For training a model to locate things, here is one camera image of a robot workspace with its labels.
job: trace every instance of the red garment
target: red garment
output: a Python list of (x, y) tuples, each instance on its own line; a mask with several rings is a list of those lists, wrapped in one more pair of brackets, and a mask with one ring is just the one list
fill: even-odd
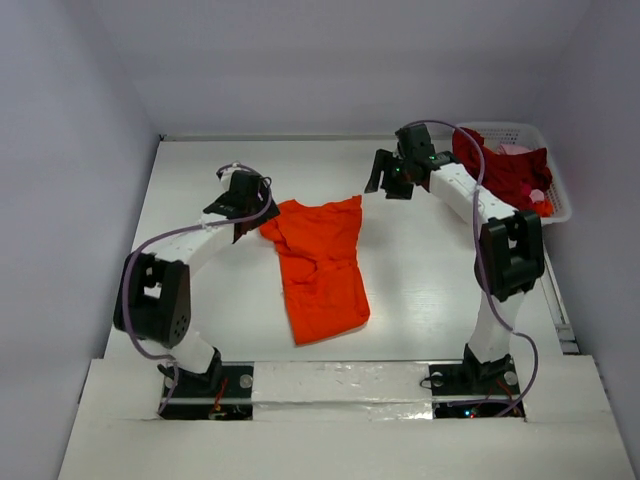
[[(484, 146), (484, 137), (465, 128), (480, 144), (486, 170), (482, 185), (503, 202), (519, 210), (533, 210), (533, 202), (524, 195), (522, 184), (546, 192), (551, 186), (551, 170), (547, 167), (547, 149), (539, 148), (520, 155), (499, 155)], [(473, 144), (461, 133), (453, 134), (453, 154), (462, 162), (469, 174), (477, 179), (480, 159)]]
[(550, 217), (553, 215), (553, 204), (545, 198), (543, 202), (534, 203), (533, 210), (541, 217)]
[(260, 227), (280, 257), (284, 299), (296, 345), (360, 327), (369, 304), (356, 258), (362, 197), (305, 207), (278, 205), (280, 215)]

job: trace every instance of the white basket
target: white basket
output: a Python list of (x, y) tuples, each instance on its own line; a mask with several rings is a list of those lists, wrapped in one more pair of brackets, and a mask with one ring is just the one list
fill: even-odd
[(493, 151), (496, 151), (502, 143), (508, 145), (520, 145), (531, 150), (537, 148), (547, 149), (547, 166), (553, 175), (553, 182), (549, 190), (545, 192), (545, 196), (553, 205), (553, 214), (550, 217), (543, 217), (542, 225), (551, 223), (566, 222), (571, 217), (571, 205), (567, 198), (567, 192), (553, 161), (553, 156), (549, 151), (547, 142), (544, 141), (542, 134), (538, 129), (526, 123), (511, 122), (465, 122), (459, 123), (459, 127), (470, 128), (475, 130), (485, 139), (485, 145)]

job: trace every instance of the screw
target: screw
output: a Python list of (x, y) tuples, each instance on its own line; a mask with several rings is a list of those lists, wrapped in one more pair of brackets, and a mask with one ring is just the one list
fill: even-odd
[(429, 381), (431, 382), (432, 387), (438, 388), (444, 385), (444, 382), (442, 381), (442, 372), (433, 372), (429, 377)]
[(253, 377), (251, 375), (242, 375), (240, 377), (240, 386), (242, 388), (251, 388), (253, 386)]
[(507, 382), (507, 385), (513, 387), (518, 384), (518, 376), (516, 372), (506, 372), (504, 374), (504, 381)]

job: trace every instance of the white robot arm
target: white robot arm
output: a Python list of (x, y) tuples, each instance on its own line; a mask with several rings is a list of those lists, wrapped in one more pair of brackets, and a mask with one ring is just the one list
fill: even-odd
[[(365, 193), (375, 192), (380, 186), (387, 198), (410, 199), (413, 187), (422, 186), (472, 224), (476, 180), (464, 166), (450, 152), (435, 152), (423, 124), (404, 127), (396, 137), (396, 153), (376, 152)], [(477, 251), (482, 256), (489, 291), (482, 295), (476, 327), (465, 346), (462, 363), (430, 366), (429, 378), (437, 396), (486, 395), (498, 376), (513, 371), (509, 355), (511, 331), (526, 292), (544, 273), (538, 215), (518, 211), (486, 188), (478, 188), (477, 221), (482, 227)], [(476, 278), (482, 286), (479, 268), (476, 258)], [(496, 319), (489, 296), (504, 325)]]
[[(269, 179), (241, 165), (224, 167), (218, 176), (225, 193), (203, 210), (197, 225), (127, 258), (113, 317), (117, 329), (128, 331), (122, 301), (127, 284), (135, 337), (166, 347), (163, 358), (177, 364), (181, 386), (200, 393), (219, 389), (222, 365), (220, 352), (191, 326), (190, 279), (218, 250), (279, 214)], [(173, 378), (172, 369), (158, 368)]]

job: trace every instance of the white wall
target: white wall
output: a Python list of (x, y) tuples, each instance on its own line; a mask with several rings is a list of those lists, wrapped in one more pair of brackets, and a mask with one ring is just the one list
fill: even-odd
[(588, 0), (92, 0), (162, 133), (525, 119)]
[(90, 4), (2, 3), (2, 479), (57, 477), (156, 146)]
[(538, 102), (573, 218), (546, 231), (571, 323), (640, 467), (640, 3), (594, 0)]

